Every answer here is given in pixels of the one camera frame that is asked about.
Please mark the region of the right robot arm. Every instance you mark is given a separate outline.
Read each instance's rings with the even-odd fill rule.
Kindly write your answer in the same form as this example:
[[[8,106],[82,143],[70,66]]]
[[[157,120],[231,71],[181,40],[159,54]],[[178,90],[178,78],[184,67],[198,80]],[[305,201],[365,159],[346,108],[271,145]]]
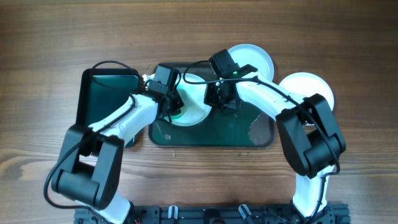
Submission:
[[[340,173],[346,143],[327,99],[303,77],[294,91],[268,80],[255,66],[240,65],[226,49],[208,59],[209,105],[249,103],[274,119],[284,156],[296,172],[292,221],[315,223],[326,215],[328,180]]]

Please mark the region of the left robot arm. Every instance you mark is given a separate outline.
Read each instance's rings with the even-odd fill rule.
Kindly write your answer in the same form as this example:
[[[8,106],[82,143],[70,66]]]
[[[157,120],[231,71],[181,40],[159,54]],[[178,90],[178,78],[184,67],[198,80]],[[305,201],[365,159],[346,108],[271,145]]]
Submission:
[[[73,210],[86,210],[96,222],[137,223],[134,205],[118,193],[123,151],[127,142],[145,126],[166,117],[183,104],[177,93],[179,70],[159,64],[154,76],[141,80],[139,88],[106,118],[91,124],[71,126],[64,138],[57,163],[43,189],[76,201]]]

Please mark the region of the small dark sponge tray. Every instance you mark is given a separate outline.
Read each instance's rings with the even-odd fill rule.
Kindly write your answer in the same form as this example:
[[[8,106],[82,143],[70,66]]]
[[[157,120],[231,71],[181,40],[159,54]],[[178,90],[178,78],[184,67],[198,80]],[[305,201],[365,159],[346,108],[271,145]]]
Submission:
[[[101,121],[119,109],[129,99],[129,93],[139,84],[138,72],[126,68],[97,68],[93,77],[111,90],[90,80],[90,69],[81,76],[80,94],[76,113],[76,123],[89,126]]]

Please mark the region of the white plate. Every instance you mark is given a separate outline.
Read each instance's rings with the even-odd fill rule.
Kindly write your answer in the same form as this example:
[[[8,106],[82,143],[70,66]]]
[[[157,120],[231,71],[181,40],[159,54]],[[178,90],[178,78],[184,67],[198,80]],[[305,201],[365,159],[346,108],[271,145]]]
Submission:
[[[269,54],[253,44],[239,44],[228,49],[235,63],[240,67],[252,65],[269,81],[274,78],[274,64]]]
[[[181,79],[177,91],[184,105],[184,114],[172,124],[177,126],[193,126],[202,122],[210,113],[211,106],[204,104],[206,84],[189,84]]]
[[[333,111],[335,97],[329,84],[319,76],[308,72],[297,72],[285,77],[279,86],[293,93],[310,97],[316,93],[322,95]]]

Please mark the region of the green and yellow sponge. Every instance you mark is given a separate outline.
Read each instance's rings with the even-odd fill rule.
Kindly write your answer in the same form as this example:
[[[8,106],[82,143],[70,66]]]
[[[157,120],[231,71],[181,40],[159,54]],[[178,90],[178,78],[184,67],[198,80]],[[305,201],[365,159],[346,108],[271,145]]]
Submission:
[[[175,119],[180,118],[183,114],[184,114],[183,108],[179,108],[179,109],[177,109],[177,110],[175,110],[175,111],[170,113],[170,118],[172,120],[175,120]]]

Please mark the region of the large dark serving tray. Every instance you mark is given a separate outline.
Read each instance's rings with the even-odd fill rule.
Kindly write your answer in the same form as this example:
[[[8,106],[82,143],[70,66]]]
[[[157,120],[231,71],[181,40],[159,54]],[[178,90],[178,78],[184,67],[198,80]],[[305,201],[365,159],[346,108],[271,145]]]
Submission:
[[[189,84],[214,80],[205,63],[190,67],[183,78]],[[275,138],[274,120],[246,102],[233,114],[211,107],[209,115],[193,126],[177,126],[168,117],[149,125],[149,139],[160,147],[267,147]]]

